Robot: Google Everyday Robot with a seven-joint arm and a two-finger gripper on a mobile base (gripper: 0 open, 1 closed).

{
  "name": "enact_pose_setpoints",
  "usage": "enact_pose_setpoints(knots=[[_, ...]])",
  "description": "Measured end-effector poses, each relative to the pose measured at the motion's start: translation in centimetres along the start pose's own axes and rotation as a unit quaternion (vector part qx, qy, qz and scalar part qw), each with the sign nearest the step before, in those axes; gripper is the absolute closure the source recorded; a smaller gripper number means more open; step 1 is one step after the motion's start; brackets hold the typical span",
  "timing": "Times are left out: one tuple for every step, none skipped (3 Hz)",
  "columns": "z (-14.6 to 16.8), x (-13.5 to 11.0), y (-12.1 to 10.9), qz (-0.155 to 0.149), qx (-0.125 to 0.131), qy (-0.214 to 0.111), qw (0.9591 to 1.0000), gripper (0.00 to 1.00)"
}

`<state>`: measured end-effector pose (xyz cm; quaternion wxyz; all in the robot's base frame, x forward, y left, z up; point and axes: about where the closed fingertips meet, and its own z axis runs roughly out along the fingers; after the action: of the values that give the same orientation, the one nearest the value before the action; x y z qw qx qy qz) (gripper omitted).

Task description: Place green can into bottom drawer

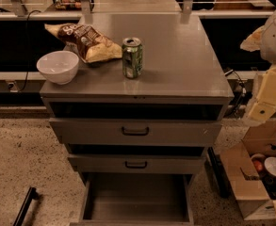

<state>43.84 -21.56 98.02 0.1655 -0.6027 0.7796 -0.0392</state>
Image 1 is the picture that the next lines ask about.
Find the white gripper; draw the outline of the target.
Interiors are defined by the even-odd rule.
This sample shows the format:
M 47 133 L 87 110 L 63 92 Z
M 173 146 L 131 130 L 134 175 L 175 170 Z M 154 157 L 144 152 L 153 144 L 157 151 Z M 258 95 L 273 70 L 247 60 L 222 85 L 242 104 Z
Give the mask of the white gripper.
M 264 26 L 255 29 L 240 44 L 244 51 L 260 51 Z M 276 65 L 255 78 L 252 98 L 249 100 L 245 112 L 245 119 L 252 122 L 265 122 L 276 112 Z

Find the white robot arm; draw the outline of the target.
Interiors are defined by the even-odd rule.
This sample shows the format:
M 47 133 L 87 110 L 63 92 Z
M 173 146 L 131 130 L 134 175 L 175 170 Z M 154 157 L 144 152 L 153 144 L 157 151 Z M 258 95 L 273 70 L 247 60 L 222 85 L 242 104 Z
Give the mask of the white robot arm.
M 240 48 L 260 51 L 261 58 L 271 64 L 267 71 L 255 78 L 252 98 L 243 117 L 248 125 L 259 125 L 276 112 L 276 9 L 264 25 L 242 41 Z

